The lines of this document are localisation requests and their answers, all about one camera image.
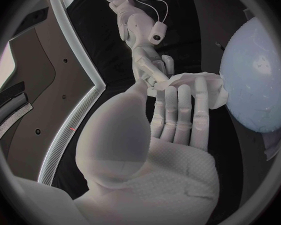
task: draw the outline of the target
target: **blue balloon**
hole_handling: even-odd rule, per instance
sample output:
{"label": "blue balloon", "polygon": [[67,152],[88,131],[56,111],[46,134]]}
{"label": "blue balloon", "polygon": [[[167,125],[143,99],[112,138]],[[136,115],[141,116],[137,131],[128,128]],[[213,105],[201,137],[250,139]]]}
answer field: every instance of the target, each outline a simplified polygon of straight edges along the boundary
{"label": "blue balloon", "polygon": [[242,125],[259,133],[281,128],[281,61],[256,17],[230,39],[220,76],[228,92],[227,108]]}

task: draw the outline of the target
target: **balloon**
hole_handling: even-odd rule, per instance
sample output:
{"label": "balloon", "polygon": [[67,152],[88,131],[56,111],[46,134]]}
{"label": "balloon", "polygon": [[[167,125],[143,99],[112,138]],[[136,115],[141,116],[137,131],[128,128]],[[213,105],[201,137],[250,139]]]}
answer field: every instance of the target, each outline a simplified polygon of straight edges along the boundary
{"label": "balloon", "polygon": [[220,76],[229,94],[227,108],[242,125],[259,133],[281,128],[281,61],[256,17],[230,39]]}

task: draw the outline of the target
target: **cable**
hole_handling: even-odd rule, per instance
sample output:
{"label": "cable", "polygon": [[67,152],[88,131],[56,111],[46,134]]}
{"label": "cable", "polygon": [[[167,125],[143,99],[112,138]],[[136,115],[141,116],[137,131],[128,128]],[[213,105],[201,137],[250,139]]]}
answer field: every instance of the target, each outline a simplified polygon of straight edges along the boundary
{"label": "cable", "polygon": [[156,12],[156,14],[157,14],[157,20],[158,20],[158,22],[160,21],[160,16],[159,16],[158,11],[157,11],[153,6],[151,6],[151,5],[147,4],[147,3],[141,2],[141,1],[159,1],[159,2],[165,3],[165,5],[166,5],[166,14],[165,14],[165,17],[164,17],[162,23],[165,22],[165,20],[166,20],[166,18],[167,18],[167,16],[168,16],[168,13],[169,13],[169,6],[168,6],[168,4],[167,4],[164,0],[135,0],[135,1],[137,1],[137,2],[139,2],[139,3],[141,3],[141,4],[144,4],[144,5],[147,5],[147,6],[151,7],[152,9],[154,9],[155,12]]}

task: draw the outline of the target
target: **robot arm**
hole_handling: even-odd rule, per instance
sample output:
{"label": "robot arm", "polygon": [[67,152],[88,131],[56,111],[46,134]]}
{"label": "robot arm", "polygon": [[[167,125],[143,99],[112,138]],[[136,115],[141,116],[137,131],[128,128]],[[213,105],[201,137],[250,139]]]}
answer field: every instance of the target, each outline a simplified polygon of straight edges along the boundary
{"label": "robot arm", "polygon": [[107,0],[117,14],[119,35],[132,50],[132,69],[135,80],[147,81],[149,86],[163,82],[174,75],[174,60],[155,51],[165,37],[167,26],[135,7],[134,0]]}

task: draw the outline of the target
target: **white wire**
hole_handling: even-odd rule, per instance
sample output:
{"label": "white wire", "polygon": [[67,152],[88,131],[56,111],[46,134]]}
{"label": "white wire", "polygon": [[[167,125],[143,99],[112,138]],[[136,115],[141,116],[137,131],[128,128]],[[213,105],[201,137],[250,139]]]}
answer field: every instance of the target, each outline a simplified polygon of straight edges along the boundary
{"label": "white wire", "polygon": [[141,2],[141,1],[159,1],[159,2],[165,3],[165,5],[166,5],[166,14],[165,14],[165,17],[164,17],[164,19],[163,19],[163,21],[162,21],[163,23],[165,22],[165,20],[166,20],[166,18],[167,18],[167,16],[168,16],[168,13],[169,13],[169,6],[168,6],[168,4],[167,4],[164,0],[135,0],[135,1],[137,1],[137,2],[139,2],[139,3],[141,3],[141,4],[144,4],[144,5],[147,5],[147,6],[151,7],[151,8],[153,8],[153,9],[155,10],[156,14],[157,14],[157,20],[158,20],[158,22],[160,21],[160,16],[159,16],[158,11],[157,11],[153,6],[151,6],[151,5],[147,4],[147,3]]}

